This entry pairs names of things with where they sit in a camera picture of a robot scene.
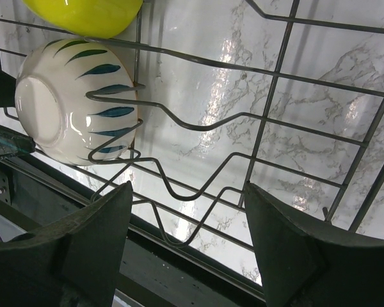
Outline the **lime green bowl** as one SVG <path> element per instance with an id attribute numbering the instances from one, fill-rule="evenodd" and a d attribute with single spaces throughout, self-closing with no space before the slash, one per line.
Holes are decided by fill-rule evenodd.
<path id="1" fill-rule="evenodd" d="M 24 4 L 48 23 L 80 36 L 113 38 L 135 19 L 142 0 L 36 0 Z"/>

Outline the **grey wire dish rack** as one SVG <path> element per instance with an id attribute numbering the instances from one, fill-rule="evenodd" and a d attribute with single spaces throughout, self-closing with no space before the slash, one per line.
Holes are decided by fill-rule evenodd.
<path id="1" fill-rule="evenodd" d="M 245 1 L 146 1 L 119 39 L 223 63 L 214 68 L 152 51 L 116 48 L 145 85 L 143 125 L 130 167 L 44 162 L 90 189 L 131 181 L 154 200 L 168 235 L 197 249 L 248 249 L 242 190 L 259 185 L 294 208 L 384 238 L 384 34 L 287 24 Z"/>

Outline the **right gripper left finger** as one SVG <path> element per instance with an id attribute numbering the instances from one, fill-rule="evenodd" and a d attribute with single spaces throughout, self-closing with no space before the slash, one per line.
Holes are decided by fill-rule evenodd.
<path id="1" fill-rule="evenodd" d="M 111 306 L 131 207 L 126 182 L 68 216 L 0 242 L 0 306 Z"/>

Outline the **white teal leaf bowl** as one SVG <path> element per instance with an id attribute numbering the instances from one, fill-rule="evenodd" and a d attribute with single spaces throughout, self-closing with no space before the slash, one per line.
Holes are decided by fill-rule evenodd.
<path id="1" fill-rule="evenodd" d="M 132 104 L 99 102 L 86 96 L 104 90 L 135 100 L 133 83 L 119 58 L 106 46 L 82 39 L 45 43 L 29 54 L 17 75 L 15 108 L 27 135 L 50 158 L 89 166 L 112 160 L 132 143 L 138 110 Z"/>

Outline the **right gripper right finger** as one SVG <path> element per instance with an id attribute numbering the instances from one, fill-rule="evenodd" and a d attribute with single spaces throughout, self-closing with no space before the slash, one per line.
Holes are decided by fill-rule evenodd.
<path id="1" fill-rule="evenodd" d="M 244 205 L 267 306 L 384 306 L 384 239 L 332 226 L 250 182 Z"/>

